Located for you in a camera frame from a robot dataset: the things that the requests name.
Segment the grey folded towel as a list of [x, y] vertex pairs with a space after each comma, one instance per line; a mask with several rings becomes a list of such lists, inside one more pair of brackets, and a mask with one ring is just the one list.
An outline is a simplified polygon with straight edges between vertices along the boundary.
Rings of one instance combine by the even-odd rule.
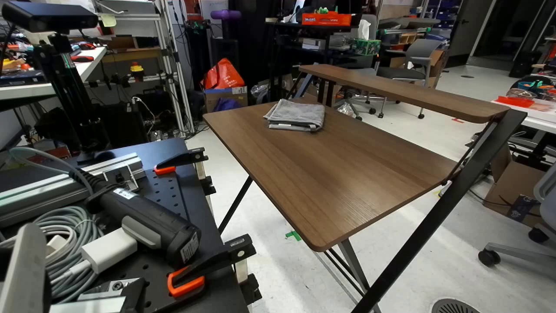
[[280, 99], [264, 118], [270, 129], [316, 132], [324, 126], [325, 107]]

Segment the small cardboard box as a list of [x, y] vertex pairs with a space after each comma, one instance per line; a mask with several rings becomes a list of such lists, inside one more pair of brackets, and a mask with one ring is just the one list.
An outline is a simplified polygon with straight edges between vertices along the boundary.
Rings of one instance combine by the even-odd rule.
[[219, 112], [248, 106], [247, 87], [233, 87], [226, 89], [206, 89], [206, 112]]

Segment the black clamp with orange trigger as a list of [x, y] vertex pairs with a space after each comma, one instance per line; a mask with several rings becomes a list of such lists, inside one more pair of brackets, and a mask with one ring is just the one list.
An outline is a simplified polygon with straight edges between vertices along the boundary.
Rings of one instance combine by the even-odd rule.
[[202, 163], [209, 159], [207, 155], [205, 155], [204, 148], [195, 148], [186, 150], [181, 154], [177, 154], [160, 162], [156, 166], [154, 166], [153, 171], [157, 176], [162, 176], [165, 174], [175, 172], [176, 168], [179, 166], [186, 166], [189, 164], [195, 163]]
[[233, 266], [254, 254], [256, 249], [249, 234], [229, 240], [217, 252], [171, 272], [167, 278], [169, 295], [178, 299], [192, 293], [204, 286], [206, 275]]

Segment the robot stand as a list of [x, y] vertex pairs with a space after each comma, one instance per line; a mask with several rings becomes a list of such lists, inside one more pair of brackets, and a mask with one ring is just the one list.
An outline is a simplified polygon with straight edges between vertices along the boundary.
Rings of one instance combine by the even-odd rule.
[[[139, 193], [199, 226], [200, 253], [204, 255], [220, 248], [222, 240], [196, 170], [192, 165], [180, 166], [177, 173], [164, 178], [157, 178], [153, 170], [157, 163], [185, 150], [182, 139], [156, 141], [97, 153], [81, 167], [137, 153], [146, 170], [145, 178], [139, 179]], [[166, 287], [170, 270], [161, 256], [140, 247], [135, 254], [103, 272], [94, 286], [144, 279], [141, 291], [132, 291], [132, 307], [121, 313], [252, 313], [252, 305], [260, 303], [262, 298], [256, 277], [247, 274], [243, 262], [238, 265], [239, 273], [229, 266], [208, 274], [202, 289], [191, 293], [183, 303], [175, 303]]]

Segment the orange plastic bag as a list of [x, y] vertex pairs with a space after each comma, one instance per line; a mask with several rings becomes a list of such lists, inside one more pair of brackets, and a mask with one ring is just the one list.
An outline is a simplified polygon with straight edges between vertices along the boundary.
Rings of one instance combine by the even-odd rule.
[[245, 87], [245, 82], [231, 61], [223, 58], [205, 73], [201, 87], [205, 90]]

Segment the green tissue box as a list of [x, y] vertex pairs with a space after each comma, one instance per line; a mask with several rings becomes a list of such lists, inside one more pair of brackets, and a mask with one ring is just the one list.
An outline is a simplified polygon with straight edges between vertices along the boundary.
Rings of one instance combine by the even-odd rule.
[[375, 56], [379, 55], [381, 44], [381, 40], [366, 40], [363, 38], [354, 38], [351, 42], [351, 51], [358, 55]]

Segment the orange flat box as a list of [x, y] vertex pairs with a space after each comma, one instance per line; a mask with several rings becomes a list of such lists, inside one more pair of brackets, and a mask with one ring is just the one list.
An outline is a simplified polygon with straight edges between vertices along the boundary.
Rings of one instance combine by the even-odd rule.
[[329, 11], [327, 13], [304, 13], [302, 14], [301, 24], [309, 26], [349, 27], [351, 20], [351, 14]]

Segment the black handheld device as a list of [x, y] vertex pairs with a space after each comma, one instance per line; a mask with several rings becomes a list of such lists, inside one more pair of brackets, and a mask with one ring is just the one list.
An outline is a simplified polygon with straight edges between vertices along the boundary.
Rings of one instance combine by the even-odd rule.
[[129, 236], [152, 250], [162, 251], [165, 261], [178, 270], [200, 247], [201, 230], [161, 204], [117, 184], [78, 169], [93, 190], [86, 200], [91, 214], [103, 212], [120, 222]]

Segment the metal shelf rack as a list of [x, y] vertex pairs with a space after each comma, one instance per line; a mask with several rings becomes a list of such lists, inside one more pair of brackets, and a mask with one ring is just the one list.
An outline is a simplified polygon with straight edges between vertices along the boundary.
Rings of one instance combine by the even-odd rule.
[[[161, 66], [159, 79], [165, 80], [171, 95], [178, 129], [182, 135], [193, 133], [194, 123], [186, 93], [186, 80], [179, 59], [174, 24], [170, 14], [171, 0], [91, 0], [101, 27], [111, 38], [131, 39], [135, 49], [158, 52]], [[151, 44], [139, 47], [138, 40]]]

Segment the white power adapter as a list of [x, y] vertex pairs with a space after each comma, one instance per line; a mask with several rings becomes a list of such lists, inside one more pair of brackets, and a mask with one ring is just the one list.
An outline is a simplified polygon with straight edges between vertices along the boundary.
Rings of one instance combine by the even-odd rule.
[[137, 251], [137, 240], [123, 228], [114, 230], [81, 247], [84, 260], [99, 275]]

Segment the white table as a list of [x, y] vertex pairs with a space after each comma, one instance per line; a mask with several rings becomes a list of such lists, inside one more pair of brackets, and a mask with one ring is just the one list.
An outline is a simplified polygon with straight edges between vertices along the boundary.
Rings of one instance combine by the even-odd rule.
[[[91, 56], [91, 62], [77, 62], [76, 69], [83, 81], [85, 81], [107, 52], [106, 47], [98, 47], [94, 50], [82, 51], [80, 56]], [[0, 87], [0, 100], [20, 99], [27, 97], [46, 97], [55, 95], [50, 83], [26, 84], [15, 87]]]
[[527, 114], [526, 119], [522, 122], [524, 126], [556, 135], [556, 102], [539, 99], [533, 101], [535, 103], [530, 108], [507, 106]]

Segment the large cardboard box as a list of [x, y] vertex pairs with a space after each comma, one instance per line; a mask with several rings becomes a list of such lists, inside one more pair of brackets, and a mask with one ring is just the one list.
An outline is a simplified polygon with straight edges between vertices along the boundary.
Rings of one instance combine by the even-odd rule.
[[541, 224], [540, 202], [533, 189], [546, 172], [516, 162], [508, 145], [500, 149], [490, 166], [494, 183], [483, 206], [527, 226]]

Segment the red tray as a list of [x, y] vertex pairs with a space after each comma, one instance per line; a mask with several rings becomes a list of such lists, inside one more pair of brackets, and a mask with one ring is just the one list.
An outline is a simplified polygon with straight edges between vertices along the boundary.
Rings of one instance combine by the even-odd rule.
[[521, 108], [530, 108], [535, 103], [531, 99], [521, 98], [521, 97], [498, 97], [498, 99], [496, 99], [496, 102], [508, 106], [521, 107]]

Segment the light grey office chair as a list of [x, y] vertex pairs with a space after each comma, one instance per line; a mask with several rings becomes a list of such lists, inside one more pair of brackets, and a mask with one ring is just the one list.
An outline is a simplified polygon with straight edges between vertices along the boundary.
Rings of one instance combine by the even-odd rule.
[[[519, 196], [506, 216], [523, 222], [526, 215], [531, 214], [527, 206], [538, 207], [541, 219], [528, 232], [530, 240], [537, 244], [548, 241], [556, 244], [556, 164], [533, 187], [533, 197]], [[536, 265], [556, 267], [556, 254], [537, 253], [497, 243], [487, 243], [479, 251], [478, 259], [483, 265], [493, 267], [501, 262], [501, 254]]]

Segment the aluminium rail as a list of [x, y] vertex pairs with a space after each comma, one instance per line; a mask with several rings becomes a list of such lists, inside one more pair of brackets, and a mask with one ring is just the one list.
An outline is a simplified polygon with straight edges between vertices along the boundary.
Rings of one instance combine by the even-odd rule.
[[[131, 191], [138, 190], [138, 180], [146, 176], [142, 161], [136, 153], [87, 166], [83, 170], [107, 182], [121, 184]], [[89, 191], [85, 186], [65, 174], [2, 191], [0, 229], [81, 201], [88, 196]]]

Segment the grey metal bracket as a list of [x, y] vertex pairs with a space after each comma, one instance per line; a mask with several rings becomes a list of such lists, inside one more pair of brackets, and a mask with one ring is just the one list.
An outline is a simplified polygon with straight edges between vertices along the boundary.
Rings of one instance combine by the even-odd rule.
[[46, 236], [33, 223], [18, 230], [12, 247], [0, 247], [0, 313], [49, 313], [46, 252]]

